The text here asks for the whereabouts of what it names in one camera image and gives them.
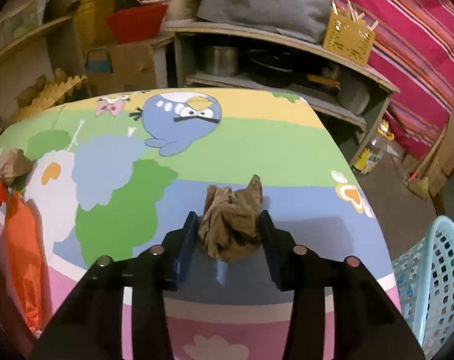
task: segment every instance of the metal pot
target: metal pot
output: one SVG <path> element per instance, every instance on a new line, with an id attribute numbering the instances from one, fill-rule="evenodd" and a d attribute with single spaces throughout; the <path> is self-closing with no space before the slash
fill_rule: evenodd
<path id="1" fill-rule="evenodd" d="M 235 76 L 238 73 L 238 49 L 225 46 L 203 47 L 200 70 L 212 76 Z"/>
<path id="2" fill-rule="evenodd" d="M 289 52 L 248 50 L 248 75 L 261 85 L 286 88 L 293 83 L 293 58 Z"/>

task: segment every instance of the egg carton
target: egg carton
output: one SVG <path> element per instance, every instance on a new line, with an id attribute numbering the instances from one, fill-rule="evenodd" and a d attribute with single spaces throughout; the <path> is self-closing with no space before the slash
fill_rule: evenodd
<path id="1" fill-rule="evenodd" d="M 65 97 L 72 96 L 74 90 L 80 89 L 85 80 L 87 80 L 87 76 L 69 77 L 66 82 L 60 84 L 48 81 L 42 92 L 32 100 L 31 105 L 19 109 L 14 114 L 13 121 L 20 122 L 29 119 L 54 105 L 63 104 Z"/>

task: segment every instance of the pink striped fabric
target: pink striped fabric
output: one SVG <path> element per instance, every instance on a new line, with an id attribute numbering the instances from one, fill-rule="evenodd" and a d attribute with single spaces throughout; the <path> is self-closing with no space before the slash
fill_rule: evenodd
<path id="1" fill-rule="evenodd" d="M 449 0 L 351 1 L 368 23 L 379 21 L 368 63 L 401 89 L 386 117 L 400 145 L 420 158 L 454 109 L 454 7 Z"/>

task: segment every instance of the cartoon print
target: cartoon print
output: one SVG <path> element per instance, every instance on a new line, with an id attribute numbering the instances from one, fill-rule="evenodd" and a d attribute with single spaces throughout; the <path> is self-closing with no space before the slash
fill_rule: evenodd
<path id="1" fill-rule="evenodd" d="M 110 112 L 112 116 L 117 116 L 124 106 L 126 101 L 130 101 L 130 95 L 125 94 L 110 98 L 108 96 L 101 96 L 97 101 L 96 116 L 103 112 Z"/>
<path id="2" fill-rule="evenodd" d="M 346 202 L 350 202 L 359 214 L 363 214 L 363 199 L 355 185 L 338 184 L 335 187 L 335 191 L 339 198 L 345 200 Z"/>
<path id="3" fill-rule="evenodd" d="M 75 226 L 77 199 L 73 166 L 74 153 L 50 151 L 36 162 L 25 186 L 25 201 L 32 200 L 42 221 L 47 262 L 53 256 L 54 242 L 65 240 Z"/>
<path id="4" fill-rule="evenodd" d="M 194 336 L 195 345 L 185 345 L 184 351 L 193 360 L 247 360 L 249 351 L 242 344 L 228 344 L 228 342 L 214 335 L 205 338 L 203 335 Z"/>
<path id="5" fill-rule="evenodd" d="M 347 179 L 345 178 L 345 176 L 342 173 L 333 170 L 333 171 L 331 171 L 331 175 L 336 182 L 341 183 L 341 184 L 347 183 Z"/>
<path id="6" fill-rule="evenodd" d="M 153 138 L 149 147 L 160 148 L 163 157 L 178 154 L 192 142 L 214 131 L 221 120 L 220 104 L 211 96 L 195 92 L 172 92 L 147 99 L 144 109 L 130 114 L 142 118 L 145 130 Z"/>
<path id="7" fill-rule="evenodd" d="M 65 130 L 41 131 L 29 138 L 25 156 L 31 161 L 37 161 L 48 152 L 65 149 L 71 141 L 72 137 Z"/>
<path id="8" fill-rule="evenodd" d="M 295 103 L 297 100 L 305 101 L 302 97 L 295 93 L 272 92 L 272 95 L 277 98 L 287 99 L 290 103 Z"/>
<path id="9" fill-rule="evenodd" d="M 132 164 L 127 160 L 122 162 L 124 169 L 120 169 L 120 172 L 131 172 L 130 180 L 124 186 L 110 191 L 124 182 L 121 180 L 122 175 L 116 176 L 116 185 L 110 183 L 108 190 L 104 188 L 102 192 L 108 199 L 88 211 L 80 205 L 78 207 L 75 235 L 87 266 L 103 254 L 116 261 L 131 258 L 135 246 L 148 242 L 157 229 L 156 203 L 162 199 L 165 188 L 178 177 L 177 172 L 160 166 L 154 160 L 138 160 Z M 92 197 L 100 199 L 102 196 L 96 193 Z"/>
<path id="10" fill-rule="evenodd" d="M 362 201 L 363 201 L 363 207 L 365 209 L 365 214 L 367 214 L 367 216 L 369 218 L 374 219 L 375 218 L 375 214 L 374 214 L 374 210 L 372 210 L 372 207 L 370 207 L 370 203 L 365 198 L 362 198 Z"/>
<path id="11" fill-rule="evenodd" d="M 90 211 L 96 204 L 107 205 L 112 192 L 129 182 L 133 162 L 147 149 L 143 140 L 128 135 L 99 135 L 82 142 L 72 172 L 80 207 Z"/>

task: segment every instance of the table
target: table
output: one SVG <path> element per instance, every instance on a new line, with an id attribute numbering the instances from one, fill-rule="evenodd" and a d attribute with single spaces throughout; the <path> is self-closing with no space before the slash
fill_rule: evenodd
<path id="1" fill-rule="evenodd" d="M 183 116 L 198 117 L 174 121 Z M 261 177 L 263 208 L 276 227 L 321 257 L 358 256 L 399 307 L 375 215 L 343 155 L 299 96 L 225 88 L 113 94 L 10 126 L 0 137 L 0 154 L 12 148 L 37 160 L 25 199 L 41 216 L 54 310 L 98 256 L 137 256 L 180 228 L 189 211 L 201 215 L 209 184 L 235 190 L 253 174 Z M 274 287 L 261 248 L 236 264 L 196 250 L 185 285 L 165 293 L 176 358 L 281 359 L 292 298 Z M 127 360 L 131 300 L 127 288 Z M 324 357 L 331 359 L 328 289 L 325 302 Z"/>

